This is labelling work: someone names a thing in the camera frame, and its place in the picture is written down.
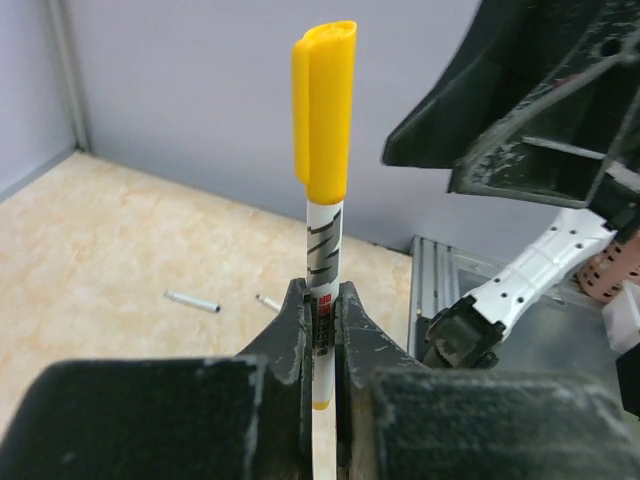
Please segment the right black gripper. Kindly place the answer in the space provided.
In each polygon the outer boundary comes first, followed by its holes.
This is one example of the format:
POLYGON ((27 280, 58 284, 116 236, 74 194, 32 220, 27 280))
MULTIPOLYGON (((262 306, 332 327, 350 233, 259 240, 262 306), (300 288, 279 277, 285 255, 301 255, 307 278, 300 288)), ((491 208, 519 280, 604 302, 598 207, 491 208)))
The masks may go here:
POLYGON ((452 193, 589 209, 639 228, 639 5, 484 1, 453 59, 386 139, 452 193))

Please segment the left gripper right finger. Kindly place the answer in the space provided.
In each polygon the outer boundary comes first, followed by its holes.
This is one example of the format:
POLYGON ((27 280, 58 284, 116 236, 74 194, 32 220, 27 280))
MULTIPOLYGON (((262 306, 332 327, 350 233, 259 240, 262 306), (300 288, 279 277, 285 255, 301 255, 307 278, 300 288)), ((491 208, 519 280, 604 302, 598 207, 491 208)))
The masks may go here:
POLYGON ((336 313, 341 479, 635 479, 614 397, 580 375, 430 369, 344 282, 336 313))

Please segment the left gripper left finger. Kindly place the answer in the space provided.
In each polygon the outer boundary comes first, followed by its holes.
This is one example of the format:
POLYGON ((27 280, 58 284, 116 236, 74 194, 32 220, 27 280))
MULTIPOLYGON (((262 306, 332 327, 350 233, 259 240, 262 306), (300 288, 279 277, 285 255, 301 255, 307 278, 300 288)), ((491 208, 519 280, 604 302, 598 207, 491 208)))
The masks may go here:
POLYGON ((306 283, 233 356, 67 360, 18 408, 22 479, 309 479, 306 283))

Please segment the yellow pen cap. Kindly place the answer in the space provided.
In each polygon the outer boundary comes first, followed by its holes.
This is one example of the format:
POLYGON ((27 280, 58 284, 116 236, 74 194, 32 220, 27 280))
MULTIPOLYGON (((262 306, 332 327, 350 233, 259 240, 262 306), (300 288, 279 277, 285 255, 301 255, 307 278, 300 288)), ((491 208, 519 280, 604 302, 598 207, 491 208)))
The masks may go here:
POLYGON ((346 196, 357 31, 352 20, 321 24, 291 52, 295 173, 319 205, 346 196))

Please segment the white pen yellow tip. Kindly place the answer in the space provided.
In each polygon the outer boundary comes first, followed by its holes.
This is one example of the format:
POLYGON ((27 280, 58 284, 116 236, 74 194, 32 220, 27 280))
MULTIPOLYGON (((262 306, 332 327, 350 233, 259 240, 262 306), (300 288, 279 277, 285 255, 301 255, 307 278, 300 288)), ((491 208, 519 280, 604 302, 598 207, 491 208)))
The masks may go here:
POLYGON ((334 390, 335 302, 340 289, 343 204, 307 203, 306 284, 311 294, 312 407, 328 407, 334 390))

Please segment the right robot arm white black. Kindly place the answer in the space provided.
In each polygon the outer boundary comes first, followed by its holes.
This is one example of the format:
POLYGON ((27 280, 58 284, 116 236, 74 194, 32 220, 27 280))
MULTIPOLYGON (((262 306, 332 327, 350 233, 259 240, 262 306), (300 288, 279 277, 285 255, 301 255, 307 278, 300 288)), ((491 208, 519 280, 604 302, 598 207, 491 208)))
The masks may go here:
POLYGON ((638 3, 481 2, 382 161, 447 169, 452 193, 558 208, 515 260, 426 327, 426 365, 492 367, 532 304, 638 231, 638 3))

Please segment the white pen right side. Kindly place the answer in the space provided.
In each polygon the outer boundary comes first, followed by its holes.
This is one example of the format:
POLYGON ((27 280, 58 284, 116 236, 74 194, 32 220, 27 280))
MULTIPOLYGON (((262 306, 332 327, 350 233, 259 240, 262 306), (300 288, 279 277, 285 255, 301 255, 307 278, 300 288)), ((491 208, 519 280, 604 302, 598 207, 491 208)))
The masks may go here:
POLYGON ((164 297, 170 301, 193 307, 202 311, 217 314, 221 311, 221 306, 215 302, 198 299, 175 291, 166 291, 164 297))

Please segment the white pen near gripper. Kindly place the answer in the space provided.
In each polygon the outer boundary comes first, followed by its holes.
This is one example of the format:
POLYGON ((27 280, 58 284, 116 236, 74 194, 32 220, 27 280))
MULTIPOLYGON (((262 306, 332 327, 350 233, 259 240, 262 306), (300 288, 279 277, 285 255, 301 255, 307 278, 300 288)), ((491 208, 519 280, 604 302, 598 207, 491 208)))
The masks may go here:
POLYGON ((279 303, 262 294, 256 294, 255 299, 258 302, 260 302, 263 306, 271 309, 274 312, 279 312, 281 310, 281 305, 279 303))

